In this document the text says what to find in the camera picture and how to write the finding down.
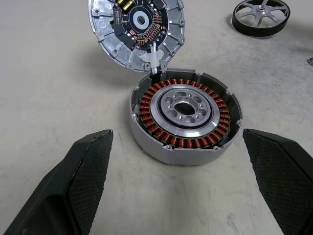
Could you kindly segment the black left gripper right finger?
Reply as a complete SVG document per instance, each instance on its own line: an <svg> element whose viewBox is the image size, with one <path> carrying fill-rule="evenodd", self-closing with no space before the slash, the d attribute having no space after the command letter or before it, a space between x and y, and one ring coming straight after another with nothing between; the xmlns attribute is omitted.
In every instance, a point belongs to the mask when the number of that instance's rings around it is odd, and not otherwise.
<svg viewBox="0 0 313 235"><path fill-rule="evenodd" d="M254 129L243 138L259 191L285 235L313 233L313 158L297 142Z"/></svg>

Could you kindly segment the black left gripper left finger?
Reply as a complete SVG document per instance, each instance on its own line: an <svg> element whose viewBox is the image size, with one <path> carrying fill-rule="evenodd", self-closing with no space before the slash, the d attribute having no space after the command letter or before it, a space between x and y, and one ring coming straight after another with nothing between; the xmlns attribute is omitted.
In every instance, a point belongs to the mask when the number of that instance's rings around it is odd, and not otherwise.
<svg viewBox="0 0 313 235"><path fill-rule="evenodd" d="M40 181L6 235L88 235L102 194L113 131L77 140Z"/></svg>

